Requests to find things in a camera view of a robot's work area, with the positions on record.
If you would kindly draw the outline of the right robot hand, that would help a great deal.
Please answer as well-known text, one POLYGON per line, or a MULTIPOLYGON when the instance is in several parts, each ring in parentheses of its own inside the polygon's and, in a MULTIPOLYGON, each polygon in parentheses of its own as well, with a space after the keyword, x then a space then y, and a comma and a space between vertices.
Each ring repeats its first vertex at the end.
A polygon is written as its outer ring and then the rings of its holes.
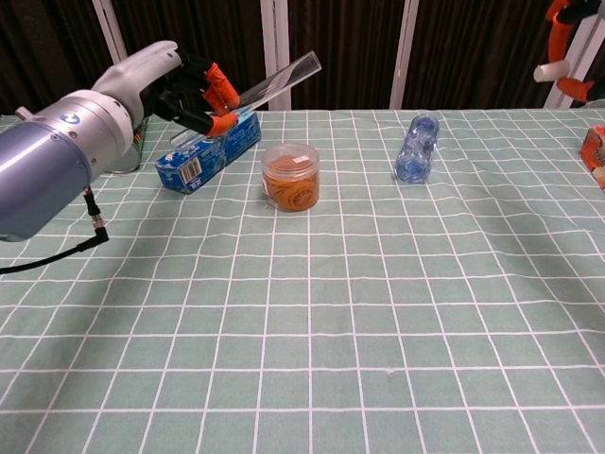
MULTIPOLYGON (((545 19, 551 23, 548 41, 548 62, 562 61, 574 24, 588 17, 604 18, 604 2, 597 0, 553 1, 545 19)), ((581 81, 568 76, 556 76, 558 89, 581 103, 604 99, 604 78, 581 81)))

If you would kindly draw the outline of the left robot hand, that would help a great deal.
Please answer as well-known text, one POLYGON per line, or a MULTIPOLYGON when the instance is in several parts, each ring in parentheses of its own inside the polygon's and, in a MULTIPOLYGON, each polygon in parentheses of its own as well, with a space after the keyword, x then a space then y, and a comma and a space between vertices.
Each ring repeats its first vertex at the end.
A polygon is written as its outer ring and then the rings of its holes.
POLYGON ((215 61, 159 41, 111 66, 93 90, 120 102, 134 127, 153 114, 207 137, 238 121, 240 98, 215 61))

